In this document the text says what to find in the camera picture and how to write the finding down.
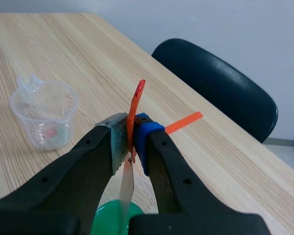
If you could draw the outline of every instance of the black chair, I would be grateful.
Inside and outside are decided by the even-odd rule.
[[[220,58],[181,39],[163,42],[152,57],[259,142],[273,131],[278,119],[273,99]]]

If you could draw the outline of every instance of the gray baseboard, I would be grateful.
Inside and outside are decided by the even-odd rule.
[[[293,140],[285,140],[285,139],[277,139],[277,138],[267,138],[264,141],[264,144],[283,145],[283,146],[294,147],[294,141]]]

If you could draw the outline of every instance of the white wall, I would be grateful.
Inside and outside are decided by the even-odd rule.
[[[0,12],[91,11],[148,53],[168,38],[212,52],[275,100],[271,137],[294,140],[294,0],[0,0]]]

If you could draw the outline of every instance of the wooden table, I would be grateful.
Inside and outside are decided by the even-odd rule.
[[[9,108],[16,77],[35,73],[79,94],[73,140],[56,151],[29,144]],[[146,79],[139,112],[171,124],[204,117],[171,134],[181,153],[221,201],[260,214],[272,234],[294,235],[294,171],[207,100],[93,14],[0,14],[0,198],[68,152],[95,123],[128,112]],[[142,175],[140,164],[136,174]]]

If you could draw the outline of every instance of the orange plastic piece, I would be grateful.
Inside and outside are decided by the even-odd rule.
[[[128,150],[132,155],[133,163],[135,163],[135,156],[136,156],[136,150],[134,148],[134,141],[133,141],[134,120],[135,120],[138,103],[139,103],[139,100],[141,99],[141,96],[144,90],[145,83],[146,83],[145,80],[140,80],[140,82],[138,83],[138,86],[136,88],[135,94],[131,102],[131,108],[129,110],[127,120],[126,120]]]
[[[166,133],[169,135],[169,134],[173,133],[174,131],[181,129],[184,126],[187,126],[188,124],[191,124],[192,122],[194,122],[202,117],[203,117],[203,115],[200,112],[193,113],[193,114],[167,126]]]

